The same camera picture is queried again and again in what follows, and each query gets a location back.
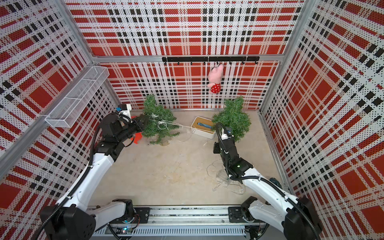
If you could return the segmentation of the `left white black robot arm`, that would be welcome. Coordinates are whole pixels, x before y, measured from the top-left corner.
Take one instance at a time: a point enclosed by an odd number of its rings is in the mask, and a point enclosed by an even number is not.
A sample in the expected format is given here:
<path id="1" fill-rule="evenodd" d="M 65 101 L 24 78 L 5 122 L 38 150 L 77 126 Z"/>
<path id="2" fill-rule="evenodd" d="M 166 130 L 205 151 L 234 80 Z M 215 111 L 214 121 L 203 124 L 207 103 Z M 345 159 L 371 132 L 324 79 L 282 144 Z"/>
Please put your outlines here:
<path id="1" fill-rule="evenodd" d="M 42 224 L 33 234 L 34 240 L 41 233 L 50 240 L 88 240 L 109 222 L 132 215 L 127 200 L 116 200 L 94 211 L 88 211 L 88 206 L 101 179 L 125 148 L 124 142 L 134 140 L 149 121 L 149 116 L 130 119 L 117 112 L 102 119 L 91 141 L 88 165 L 55 205 L 41 210 Z"/>

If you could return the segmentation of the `clear star string light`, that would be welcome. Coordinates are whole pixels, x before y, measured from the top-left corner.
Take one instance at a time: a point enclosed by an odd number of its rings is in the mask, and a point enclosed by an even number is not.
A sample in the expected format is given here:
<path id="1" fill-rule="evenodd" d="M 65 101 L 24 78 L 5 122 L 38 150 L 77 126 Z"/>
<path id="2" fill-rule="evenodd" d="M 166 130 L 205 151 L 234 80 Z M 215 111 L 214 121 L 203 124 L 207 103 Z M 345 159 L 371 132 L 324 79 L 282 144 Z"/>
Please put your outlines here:
<path id="1" fill-rule="evenodd" d="M 172 121 L 161 118 L 156 114 L 146 115 L 150 117 L 147 128 L 144 130 L 143 136 L 149 139 L 149 145 L 164 145 L 173 138 L 179 137 L 180 129 L 186 130 L 187 134 L 192 136 L 192 128 L 175 122 L 176 118 L 172 117 Z"/>

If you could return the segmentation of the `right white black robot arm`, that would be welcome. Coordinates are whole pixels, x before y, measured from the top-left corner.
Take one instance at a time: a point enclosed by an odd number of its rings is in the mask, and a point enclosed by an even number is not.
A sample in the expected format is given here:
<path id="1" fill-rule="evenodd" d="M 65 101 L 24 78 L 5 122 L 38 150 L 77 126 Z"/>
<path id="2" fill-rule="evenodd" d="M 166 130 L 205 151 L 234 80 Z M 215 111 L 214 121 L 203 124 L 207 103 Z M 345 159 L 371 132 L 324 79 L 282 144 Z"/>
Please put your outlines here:
<path id="1" fill-rule="evenodd" d="M 218 141 L 214 153 L 221 156 L 227 176 L 261 196 L 242 203 L 247 222 L 260 220 L 281 231 L 287 240 L 318 240 L 323 225 L 314 204 L 306 197 L 298 198 L 266 179 L 251 163 L 238 154 L 235 137 L 222 123 L 215 125 Z"/>

